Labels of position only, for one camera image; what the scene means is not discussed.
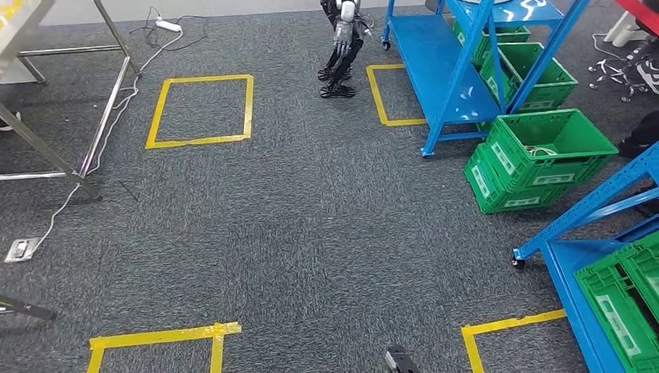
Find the stacked crates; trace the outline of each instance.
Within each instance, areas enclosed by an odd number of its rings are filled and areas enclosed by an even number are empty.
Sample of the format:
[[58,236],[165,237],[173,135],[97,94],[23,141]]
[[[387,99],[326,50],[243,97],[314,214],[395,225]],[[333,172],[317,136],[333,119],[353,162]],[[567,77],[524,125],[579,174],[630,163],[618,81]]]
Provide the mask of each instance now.
[[[504,95],[510,104],[535,60],[544,51],[540,43],[499,44],[499,57],[503,73]],[[480,70],[480,76],[496,99],[499,99],[497,80],[494,77],[492,55],[488,55]],[[572,93],[577,80],[554,58],[528,94],[519,113],[557,109]]]
[[493,122],[465,176],[485,214],[545,207],[616,154],[579,110],[504,115]]
[[625,371],[659,371],[659,232],[574,276]]
[[[528,37],[531,36],[531,31],[529,31],[524,26],[512,26],[512,27],[497,27],[497,40],[503,43],[517,43],[525,42],[528,40]],[[453,22],[453,33],[458,38],[460,44],[464,44],[466,40],[466,35],[464,30],[460,27],[460,24],[457,20]],[[488,37],[487,29],[482,32],[478,46],[476,47],[476,52],[472,57],[472,63],[477,70],[483,66],[483,63],[490,55],[490,38]]]

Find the yellow floor tape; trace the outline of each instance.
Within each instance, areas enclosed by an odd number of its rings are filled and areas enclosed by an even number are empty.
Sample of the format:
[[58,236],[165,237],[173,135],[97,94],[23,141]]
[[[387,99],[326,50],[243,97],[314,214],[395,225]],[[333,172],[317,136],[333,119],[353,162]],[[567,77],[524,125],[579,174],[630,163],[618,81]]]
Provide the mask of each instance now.
[[87,373],[98,373],[103,362],[103,352],[107,348],[144,346],[157,343],[182,342],[186,340],[199,340],[212,338],[211,346],[211,373],[222,372],[222,350],[224,337],[242,331],[237,322],[226,324],[215,323],[211,326],[202,326],[193,329],[165,330],[162,332],[148,332],[124,334],[120,336],[99,336],[89,340],[92,356],[89,359]]
[[[183,83],[202,83],[202,82],[221,82],[224,80],[245,80],[245,116],[242,124],[242,134],[231,134],[227,136],[213,136],[209,138],[195,138],[193,140],[173,140],[173,141],[156,141],[158,136],[158,128],[160,127],[160,118],[162,111],[165,109],[165,101],[167,100],[167,93],[172,84]],[[254,77],[252,75],[223,75],[223,76],[200,76],[195,78],[171,78],[165,80],[162,84],[160,97],[155,106],[153,113],[153,120],[151,128],[148,132],[145,148],[158,149],[158,148],[177,148],[186,145],[208,145],[219,144],[222,142],[242,141],[252,137],[252,115],[253,115],[253,101],[254,101]]]
[[427,124],[428,121],[425,118],[390,120],[387,117],[385,104],[383,103],[382,95],[380,94],[380,88],[378,87],[378,82],[375,80],[375,70],[395,70],[401,68],[405,68],[405,65],[404,64],[372,64],[366,67],[366,76],[368,76],[368,82],[371,84],[371,92],[373,92],[373,100],[375,101],[375,108],[378,110],[378,116],[380,117],[380,122],[387,127]]
[[467,356],[474,373],[483,373],[483,362],[480,360],[478,347],[476,346],[476,334],[496,332],[498,330],[515,328],[537,322],[545,322],[565,317],[565,310],[559,309],[542,313],[540,315],[526,316],[521,319],[505,319],[495,322],[489,322],[481,325],[465,325],[462,327],[462,338],[465,341],[465,348],[467,349]]

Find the shelf board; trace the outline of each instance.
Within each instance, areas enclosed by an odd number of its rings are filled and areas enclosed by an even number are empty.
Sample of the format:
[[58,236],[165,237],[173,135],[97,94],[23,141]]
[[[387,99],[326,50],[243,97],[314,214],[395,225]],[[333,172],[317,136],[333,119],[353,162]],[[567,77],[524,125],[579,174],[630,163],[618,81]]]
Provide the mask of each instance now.
[[[460,21],[464,30],[470,26],[478,13],[479,4],[462,0],[447,0],[448,7]],[[549,25],[563,19],[563,13],[549,0],[511,0],[492,7],[495,26]],[[463,25],[465,18],[469,25]]]
[[624,369],[574,278],[574,272],[624,245],[619,241],[604,239],[554,241],[541,248],[581,353],[588,369],[593,372],[622,373]]
[[[428,124],[437,126],[439,106],[462,45],[442,16],[393,16],[389,25]],[[445,124],[484,122],[500,113],[480,75],[468,63],[446,111]]]

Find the humanoid robot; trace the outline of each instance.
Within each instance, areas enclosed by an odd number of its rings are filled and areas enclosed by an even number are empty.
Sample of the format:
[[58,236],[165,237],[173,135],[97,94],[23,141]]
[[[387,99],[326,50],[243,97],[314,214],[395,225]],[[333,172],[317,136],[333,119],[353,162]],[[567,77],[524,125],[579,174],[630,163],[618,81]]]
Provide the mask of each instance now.
[[350,79],[350,66],[364,45],[362,34],[372,36],[359,13],[360,4],[361,0],[320,0],[320,6],[334,27],[334,52],[325,68],[318,71],[320,81],[329,81],[327,87],[320,89],[322,98],[354,96],[354,89],[341,83]]

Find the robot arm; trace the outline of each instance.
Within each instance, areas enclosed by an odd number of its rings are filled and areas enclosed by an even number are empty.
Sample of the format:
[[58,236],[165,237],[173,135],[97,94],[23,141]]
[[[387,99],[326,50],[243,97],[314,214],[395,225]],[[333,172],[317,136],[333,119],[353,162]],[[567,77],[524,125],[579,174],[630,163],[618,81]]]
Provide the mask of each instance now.
[[336,24],[334,48],[339,56],[344,57],[350,50],[350,44],[352,43],[357,6],[352,1],[336,0],[336,8],[341,11],[341,18]]

